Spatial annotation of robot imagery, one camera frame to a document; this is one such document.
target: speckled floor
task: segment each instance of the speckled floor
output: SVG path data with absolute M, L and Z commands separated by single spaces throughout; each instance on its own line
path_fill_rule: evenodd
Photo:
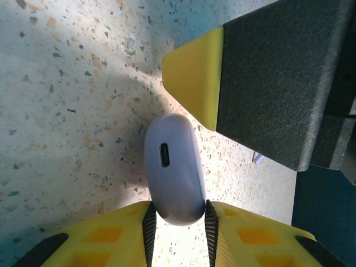
M 161 84 L 166 52 L 272 1 L 1 0 L 0 266 L 60 227 L 150 198 L 145 131 L 191 120 L 209 199 L 290 224 L 295 172 L 199 125 Z M 202 223 L 159 220 L 154 266 L 208 266 Z

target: yellow 3d-printed part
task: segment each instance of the yellow 3d-printed part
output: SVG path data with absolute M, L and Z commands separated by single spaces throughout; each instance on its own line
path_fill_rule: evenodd
M 211 204 L 219 218 L 215 267 L 322 266 L 295 238 L 315 240 L 312 234 L 225 203 Z M 206 220 L 208 244 L 209 231 L 214 232 L 209 224 L 213 229 Z
M 175 49 L 162 61 L 165 89 L 209 130 L 216 130 L 223 27 Z
M 149 205 L 139 202 L 61 230 L 69 238 L 42 267 L 147 266 L 142 219 Z

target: yellow plastic part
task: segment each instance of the yellow plastic part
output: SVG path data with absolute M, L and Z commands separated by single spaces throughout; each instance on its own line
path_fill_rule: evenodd
M 215 267 L 322 267 L 294 238 L 315 240 L 298 228 L 212 202 L 219 217 Z
M 223 27 L 216 28 L 162 61 L 163 86 L 211 131 L 217 123 L 223 39 Z
M 142 219 L 150 203 L 135 203 L 61 230 L 69 238 L 42 267 L 146 267 Z

